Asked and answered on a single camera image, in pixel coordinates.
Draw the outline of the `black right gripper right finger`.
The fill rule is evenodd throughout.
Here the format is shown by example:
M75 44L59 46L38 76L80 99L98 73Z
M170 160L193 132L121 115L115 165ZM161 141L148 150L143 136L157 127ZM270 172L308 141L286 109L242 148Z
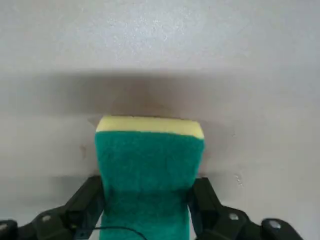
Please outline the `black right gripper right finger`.
M192 185L191 221L197 240L303 239L286 221L265 218L256 224L244 211L222 205L206 177Z

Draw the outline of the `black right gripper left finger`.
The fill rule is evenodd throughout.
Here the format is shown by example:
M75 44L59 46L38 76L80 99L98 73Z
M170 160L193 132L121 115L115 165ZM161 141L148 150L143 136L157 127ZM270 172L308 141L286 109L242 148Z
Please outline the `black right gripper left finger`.
M18 226L0 221L2 240L88 240L104 210L100 176L89 177L66 204L41 212L30 223Z

